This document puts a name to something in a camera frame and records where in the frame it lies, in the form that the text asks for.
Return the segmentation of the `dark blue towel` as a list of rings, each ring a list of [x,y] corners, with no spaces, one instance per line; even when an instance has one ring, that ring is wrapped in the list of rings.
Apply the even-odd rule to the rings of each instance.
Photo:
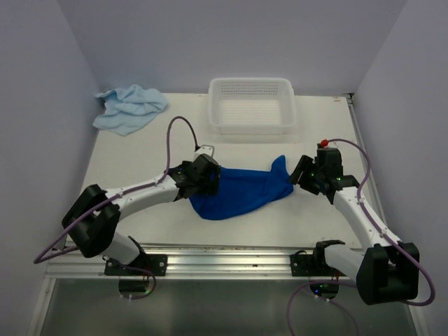
[[[280,155],[269,171],[222,168],[216,195],[194,195],[192,208],[199,217],[221,221],[256,211],[289,196],[293,184],[288,181],[286,157]]]

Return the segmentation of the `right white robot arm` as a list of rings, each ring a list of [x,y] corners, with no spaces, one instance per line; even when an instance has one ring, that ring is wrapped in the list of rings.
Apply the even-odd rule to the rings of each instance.
[[[340,271],[356,284],[368,305],[412,300],[417,297],[419,250],[390,231],[366,200],[359,182],[344,174],[342,155],[336,148],[319,146],[316,157],[303,155],[289,182],[315,195],[325,195],[358,238],[356,252],[338,239],[319,241],[312,254],[290,256],[291,272],[327,275]]]

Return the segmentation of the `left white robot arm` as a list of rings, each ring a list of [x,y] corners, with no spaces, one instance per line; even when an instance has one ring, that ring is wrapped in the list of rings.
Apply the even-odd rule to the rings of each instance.
[[[109,190],[93,184],[66,213],[62,227],[85,258],[107,259],[107,275],[149,277],[159,263],[134,238],[118,233],[119,222],[155,205],[216,195],[220,175],[221,166],[201,154],[140,184]]]

